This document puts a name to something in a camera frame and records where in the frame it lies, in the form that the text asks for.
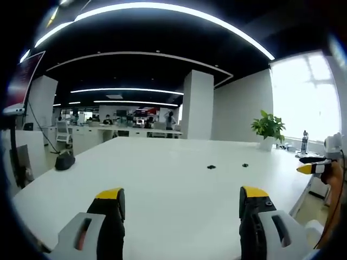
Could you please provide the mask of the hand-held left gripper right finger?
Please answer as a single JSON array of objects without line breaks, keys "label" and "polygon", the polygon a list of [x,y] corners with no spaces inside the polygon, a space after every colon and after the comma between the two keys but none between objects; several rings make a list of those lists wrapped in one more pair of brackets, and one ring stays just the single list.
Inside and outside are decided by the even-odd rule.
[{"label": "hand-held left gripper right finger", "polygon": [[241,259],[304,259],[312,251],[304,227],[264,190],[240,188],[239,219]]}]

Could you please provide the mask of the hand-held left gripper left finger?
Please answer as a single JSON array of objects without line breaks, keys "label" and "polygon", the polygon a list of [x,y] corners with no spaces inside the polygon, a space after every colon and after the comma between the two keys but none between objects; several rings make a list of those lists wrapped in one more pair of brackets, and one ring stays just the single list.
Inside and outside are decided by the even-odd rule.
[{"label": "hand-held left gripper left finger", "polygon": [[59,232],[50,259],[123,259],[124,221],[124,189],[100,192]]}]

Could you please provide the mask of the person's right hand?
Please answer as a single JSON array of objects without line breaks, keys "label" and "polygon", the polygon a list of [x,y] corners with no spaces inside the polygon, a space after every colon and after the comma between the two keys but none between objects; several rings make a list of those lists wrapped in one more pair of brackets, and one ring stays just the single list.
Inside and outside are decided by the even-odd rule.
[{"label": "person's right hand", "polygon": [[332,189],[340,189],[343,182],[343,170],[337,161],[325,165],[322,182],[329,184]]}]

